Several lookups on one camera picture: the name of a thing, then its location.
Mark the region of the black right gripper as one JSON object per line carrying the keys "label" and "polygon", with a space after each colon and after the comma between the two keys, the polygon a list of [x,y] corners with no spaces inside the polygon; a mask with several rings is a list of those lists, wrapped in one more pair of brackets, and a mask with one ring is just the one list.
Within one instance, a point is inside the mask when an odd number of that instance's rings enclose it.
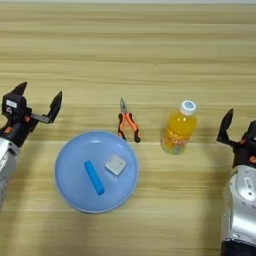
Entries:
{"label": "black right gripper", "polygon": [[256,168],[256,141],[242,139],[240,142],[235,142],[229,139],[227,130],[229,129],[233,119],[234,109],[231,108],[223,117],[217,141],[233,148],[234,161],[233,166],[245,165]]}

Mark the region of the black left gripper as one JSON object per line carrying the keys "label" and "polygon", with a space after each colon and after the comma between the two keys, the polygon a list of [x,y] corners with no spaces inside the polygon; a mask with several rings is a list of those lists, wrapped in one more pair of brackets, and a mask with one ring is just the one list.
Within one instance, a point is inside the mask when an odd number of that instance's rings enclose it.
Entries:
{"label": "black left gripper", "polygon": [[[11,93],[22,96],[26,89],[27,82],[22,82],[17,85]],[[61,109],[62,92],[59,92],[52,103],[50,104],[50,111],[47,115],[38,115],[32,113],[31,116],[24,115],[20,120],[14,121],[10,116],[6,115],[7,122],[0,128],[0,137],[4,138],[17,147],[21,147],[30,133],[33,132],[39,122],[50,124],[53,123]]]}

